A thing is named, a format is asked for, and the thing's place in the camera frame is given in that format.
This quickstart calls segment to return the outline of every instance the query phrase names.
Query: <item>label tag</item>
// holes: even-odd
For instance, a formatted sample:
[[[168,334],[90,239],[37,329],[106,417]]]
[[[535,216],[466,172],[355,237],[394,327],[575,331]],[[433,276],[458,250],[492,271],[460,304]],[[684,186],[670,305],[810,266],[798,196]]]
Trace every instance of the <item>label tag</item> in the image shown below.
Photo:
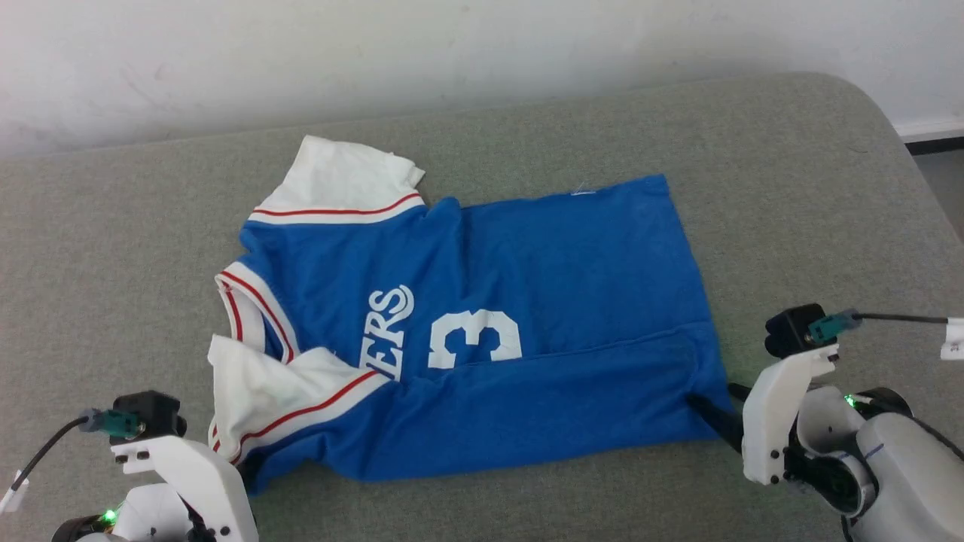
[[[941,347],[942,360],[964,360],[964,318],[948,318],[948,337]]]

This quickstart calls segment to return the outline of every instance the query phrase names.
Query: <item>blue jersey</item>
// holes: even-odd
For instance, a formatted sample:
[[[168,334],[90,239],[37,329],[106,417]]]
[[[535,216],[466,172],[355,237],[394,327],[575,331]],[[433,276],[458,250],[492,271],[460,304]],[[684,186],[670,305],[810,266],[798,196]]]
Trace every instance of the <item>blue jersey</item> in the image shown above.
[[[307,137],[218,275],[211,445],[258,490],[311,459],[363,480],[714,438],[717,339],[663,176],[427,206],[422,171]]]

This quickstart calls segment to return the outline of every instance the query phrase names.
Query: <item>cable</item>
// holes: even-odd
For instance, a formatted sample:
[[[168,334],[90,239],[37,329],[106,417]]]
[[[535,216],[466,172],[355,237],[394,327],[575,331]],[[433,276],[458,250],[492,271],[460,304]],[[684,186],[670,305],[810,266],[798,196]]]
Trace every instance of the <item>cable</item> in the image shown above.
[[[20,489],[20,484],[23,483],[23,480],[27,479],[27,475],[30,474],[30,472],[34,469],[34,467],[37,466],[40,460],[43,459],[43,456],[46,455],[46,453],[50,451],[50,449],[53,448],[55,444],[57,444],[57,441],[61,440],[61,437],[66,435],[70,429],[73,429],[74,427],[82,423],[87,423],[87,420],[88,420],[88,417],[81,416],[77,420],[74,420],[68,423],[67,425],[61,427],[60,431],[57,431],[56,433],[54,433],[54,436],[50,437],[50,440],[47,441],[47,444],[43,445],[40,448],[40,451],[38,451],[37,454],[34,455],[34,458],[30,460],[30,463],[27,463],[27,466],[24,467],[22,471],[20,471],[20,476],[18,476],[16,480],[13,481],[13,484],[10,486],[11,491],[16,491]]]
[[[924,324],[945,324],[948,323],[946,316],[913,316],[910,314],[884,314],[879,312],[856,312],[853,314],[855,320],[894,320],[898,322],[921,322]]]

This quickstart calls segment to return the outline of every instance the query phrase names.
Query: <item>white lettering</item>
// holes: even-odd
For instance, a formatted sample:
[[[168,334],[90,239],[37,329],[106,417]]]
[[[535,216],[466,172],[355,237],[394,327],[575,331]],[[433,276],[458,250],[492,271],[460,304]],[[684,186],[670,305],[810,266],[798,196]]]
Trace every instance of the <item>white lettering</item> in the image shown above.
[[[369,354],[369,349],[374,344],[375,341],[368,337],[361,339],[361,362],[359,365],[378,369],[390,375],[394,380],[399,380],[402,376],[402,351],[398,348],[392,348],[390,352],[395,359],[393,364],[389,364],[385,361],[385,352],[375,352],[374,357]]]
[[[401,348],[405,342],[405,332],[391,331],[389,327],[412,315],[412,311],[415,310],[415,297],[412,295],[412,291],[405,285],[400,285],[388,293],[375,290],[368,296],[368,307],[371,308],[371,311],[364,319],[364,337],[361,338],[359,366],[369,366],[378,369],[390,375],[393,379],[399,380],[402,375]],[[392,314],[391,318],[386,319],[385,316],[382,315],[382,311],[385,310],[388,310],[388,313]],[[374,356],[370,354],[371,347],[375,344],[375,339],[372,339],[370,336],[377,339],[389,340],[396,346],[395,348],[389,349],[389,352],[394,358],[393,364],[385,361],[385,352],[375,352]]]
[[[477,346],[482,330],[490,328],[498,333],[498,348],[492,351],[492,361],[514,360],[522,357],[519,338],[519,325],[502,311],[449,313],[432,323],[432,336],[429,338],[428,366],[432,368],[454,368],[455,354],[445,347],[445,339],[450,333],[461,329],[466,332],[466,344]]]

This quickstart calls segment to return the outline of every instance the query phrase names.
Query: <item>padded table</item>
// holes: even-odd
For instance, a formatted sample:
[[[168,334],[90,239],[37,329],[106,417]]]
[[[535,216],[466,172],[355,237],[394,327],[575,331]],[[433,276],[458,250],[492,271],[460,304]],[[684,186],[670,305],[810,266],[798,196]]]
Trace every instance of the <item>padded table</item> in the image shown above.
[[[665,173],[703,274],[732,380],[772,363],[763,323],[794,305],[964,314],[964,246],[877,106],[826,75],[716,80],[622,95],[256,131],[0,162],[0,474],[88,406],[146,389],[213,413],[213,277],[305,134],[414,160],[426,200],[462,204]],[[829,380],[889,386],[964,441],[964,365],[942,326],[869,322]],[[106,437],[69,433],[0,539],[46,540],[151,481]],[[262,540],[839,539],[819,497],[742,476],[721,441],[361,484],[305,465],[253,499]]]

